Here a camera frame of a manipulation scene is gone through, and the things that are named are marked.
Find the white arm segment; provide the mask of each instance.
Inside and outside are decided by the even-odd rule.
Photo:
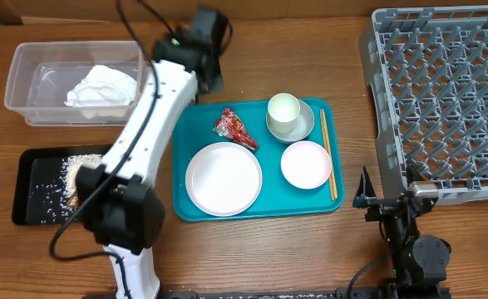
[[[155,299],[160,290],[159,278],[153,271],[153,251],[151,248],[142,250],[139,255],[131,253],[129,249],[115,245],[104,246],[106,252],[115,252],[123,257],[126,268],[127,286],[133,299]],[[127,299],[121,280],[120,265],[111,257],[112,269],[116,277],[118,290],[116,299]]]
[[[170,140],[172,130],[185,107],[194,100],[198,83],[194,72],[185,71],[185,67],[169,61],[155,64],[159,77],[159,95],[150,121],[141,138],[136,143],[130,159],[121,167],[117,176],[130,179],[140,175],[142,183],[155,185],[160,158]],[[136,135],[153,101],[155,78],[150,72],[145,82],[144,91],[138,101],[126,127],[118,141],[101,159],[106,164],[106,173],[110,173],[118,164]]]

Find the teal tray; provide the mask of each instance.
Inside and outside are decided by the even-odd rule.
[[[345,187],[343,186],[342,166],[338,153],[333,112],[323,100],[316,98],[302,100],[310,105],[315,117],[315,126],[307,140],[320,145],[323,145],[323,134],[321,133],[319,111],[325,109],[338,199],[332,200],[328,181],[319,188],[303,190],[292,186],[283,177],[280,159],[289,145],[278,142],[269,132],[266,126],[268,110],[266,100],[195,105],[185,109],[175,126],[172,137],[173,204],[175,212],[187,221],[205,221],[326,213],[339,208],[345,199]],[[259,150],[255,156],[260,163],[264,181],[259,197],[250,208],[231,217],[215,217],[204,213],[192,203],[186,192],[185,174],[188,163],[198,151],[207,145],[227,141],[212,131],[214,122],[221,116],[225,107],[236,112],[244,122],[248,133],[259,143]]]

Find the clear plastic container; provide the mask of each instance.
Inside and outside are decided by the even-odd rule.
[[[68,107],[67,93],[96,65],[136,79],[136,97],[125,106]],[[29,125],[124,125],[140,98],[145,66],[135,42],[29,42],[14,53],[5,106]]]

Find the gray basket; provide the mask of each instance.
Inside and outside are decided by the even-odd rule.
[[[378,9],[359,46],[384,195],[411,161],[439,204],[488,199],[488,6]]]

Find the crumpled white towel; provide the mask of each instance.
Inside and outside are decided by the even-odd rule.
[[[85,79],[68,92],[65,105],[96,107],[129,105],[135,100],[136,80],[107,66],[94,66]]]

